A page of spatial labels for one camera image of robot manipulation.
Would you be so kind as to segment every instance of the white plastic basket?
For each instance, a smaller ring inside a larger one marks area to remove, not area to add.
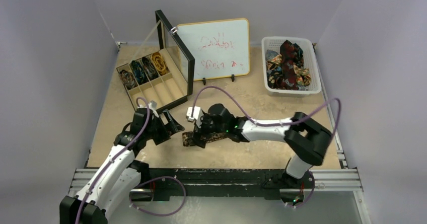
[[[265,61],[265,54],[267,50],[274,50],[277,53],[280,53],[280,46],[289,40],[292,43],[297,43],[304,54],[304,68],[308,68],[311,75],[311,83],[307,86],[307,90],[298,91],[298,90],[278,90],[272,89],[267,84],[267,70]],[[281,97],[306,97],[310,94],[319,93],[322,90],[322,85],[320,84],[319,77],[319,68],[317,66],[316,55],[314,54],[313,45],[308,39],[294,38],[294,37],[264,37],[262,39],[262,69],[264,71],[264,85],[267,89],[267,92],[270,96],[281,96]]]

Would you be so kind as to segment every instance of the pile of ties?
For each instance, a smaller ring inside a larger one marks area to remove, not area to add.
[[[279,90],[307,90],[311,76],[309,70],[304,68],[303,53],[299,45],[288,40],[280,46],[280,54],[267,50],[268,86]]]

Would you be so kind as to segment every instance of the storage box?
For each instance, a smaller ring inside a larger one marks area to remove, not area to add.
[[[156,11],[156,22],[139,48],[154,50],[119,66],[117,72],[134,109],[136,99],[144,97],[154,100],[160,113],[186,102],[193,94],[194,57],[161,10]]]
[[[273,50],[280,53],[280,46],[289,40],[292,43],[296,43],[303,50],[304,54],[304,68],[308,68],[311,75],[311,83],[307,86],[305,91],[297,90],[278,90],[272,89],[267,84],[267,70],[265,54],[267,50]],[[264,85],[267,89],[267,93],[270,96],[282,96],[282,97],[305,97],[310,94],[319,93],[322,90],[320,84],[319,68],[317,66],[316,55],[314,53],[313,44],[308,39],[294,38],[294,37],[264,37],[262,39],[262,68],[264,72]]]

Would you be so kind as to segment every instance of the wooden table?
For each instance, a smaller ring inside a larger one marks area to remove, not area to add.
[[[122,46],[116,66],[128,63],[137,46]],[[142,57],[156,50],[153,47],[144,48],[137,57]],[[262,54],[260,47],[252,47],[250,51],[251,71],[246,76],[208,80],[207,86],[217,86],[229,92],[253,118],[283,119],[292,117],[295,112],[309,114],[324,102],[322,93],[305,98],[271,97],[263,83]],[[189,101],[170,112],[172,116],[192,131],[193,124],[186,121],[187,108],[192,106],[197,92],[203,88],[201,81],[194,82],[194,93]],[[238,107],[222,92],[215,89],[205,90],[197,100],[197,106],[205,111],[214,103],[222,103],[235,116],[243,116]],[[113,146],[113,141],[123,126],[132,121],[133,107],[126,91],[118,77],[113,73],[105,103],[98,121],[97,130],[89,155],[88,167],[99,167]],[[313,117],[320,124],[332,131],[328,112],[325,109]],[[137,159],[157,168],[254,168],[280,169],[286,166],[289,158],[294,155],[292,149],[283,142],[254,141],[232,142],[229,139],[208,143],[205,149],[193,146],[184,147],[182,134],[177,133],[172,138],[158,146],[152,141],[147,143]],[[315,169],[341,169],[335,141],[331,143],[322,166]]]

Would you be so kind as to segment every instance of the gray floor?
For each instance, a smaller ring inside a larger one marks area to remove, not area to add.
[[[170,201],[152,202],[145,209],[157,213],[174,211],[182,197]],[[206,224],[259,224],[259,223],[361,223],[352,192],[315,192],[301,208],[292,210],[281,201],[267,201],[255,197],[190,197],[175,215],[156,217],[129,208],[126,198],[112,215],[110,224],[141,223],[206,223]]]

